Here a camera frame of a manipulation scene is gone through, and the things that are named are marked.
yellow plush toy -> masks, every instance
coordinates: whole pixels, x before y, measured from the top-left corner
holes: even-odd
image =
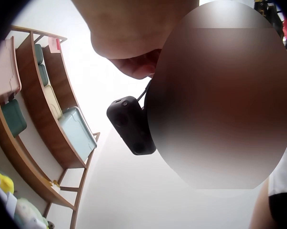
[[[5,192],[11,192],[12,194],[14,193],[14,184],[13,181],[0,173],[0,188]]]

green storage box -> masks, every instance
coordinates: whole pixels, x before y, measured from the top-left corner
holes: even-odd
[[[48,76],[47,76],[46,68],[43,64],[39,65],[39,71],[40,71],[43,85],[46,86],[48,84]]]
[[[16,137],[27,128],[27,123],[17,100],[13,99],[9,103],[3,105],[2,111],[13,137]]]
[[[35,44],[34,49],[35,49],[36,60],[38,61],[38,64],[41,64],[43,62],[42,46],[40,44]]]

pink storage box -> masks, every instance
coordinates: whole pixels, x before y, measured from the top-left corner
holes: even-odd
[[[0,102],[17,94],[22,88],[18,74],[14,37],[0,43]]]

light blue storage box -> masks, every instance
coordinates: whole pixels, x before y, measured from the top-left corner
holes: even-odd
[[[97,147],[97,142],[80,109],[73,107],[65,110],[59,123],[80,158],[85,161]]]

black camera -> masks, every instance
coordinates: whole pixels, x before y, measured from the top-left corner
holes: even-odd
[[[138,102],[148,92],[150,83],[139,98],[127,96],[118,99],[112,102],[106,112],[116,131],[135,155],[149,155],[156,151],[148,124],[146,96],[143,108]]]

